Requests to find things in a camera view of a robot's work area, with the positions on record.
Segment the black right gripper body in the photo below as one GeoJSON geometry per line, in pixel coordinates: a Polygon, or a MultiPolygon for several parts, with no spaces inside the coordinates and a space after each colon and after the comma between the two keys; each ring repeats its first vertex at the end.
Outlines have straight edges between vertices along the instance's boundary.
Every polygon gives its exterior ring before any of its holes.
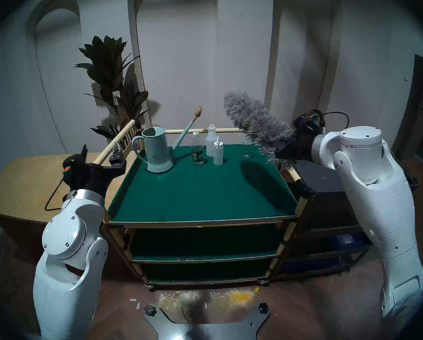
{"type": "Polygon", "coordinates": [[[326,134],[326,122],[321,111],[308,111],[293,121],[295,128],[288,140],[281,141],[281,148],[275,151],[277,160],[312,159],[312,145],[319,135],[326,134]]]}

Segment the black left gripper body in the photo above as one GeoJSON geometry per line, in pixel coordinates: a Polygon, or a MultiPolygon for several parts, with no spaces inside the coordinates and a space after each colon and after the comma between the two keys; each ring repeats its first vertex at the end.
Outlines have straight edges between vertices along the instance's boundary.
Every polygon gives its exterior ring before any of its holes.
{"type": "Polygon", "coordinates": [[[125,174],[126,170],[112,170],[109,166],[93,163],[81,163],[80,154],[67,157],[63,163],[63,181],[69,186],[69,192],[86,189],[105,198],[111,181],[125,174]]]}

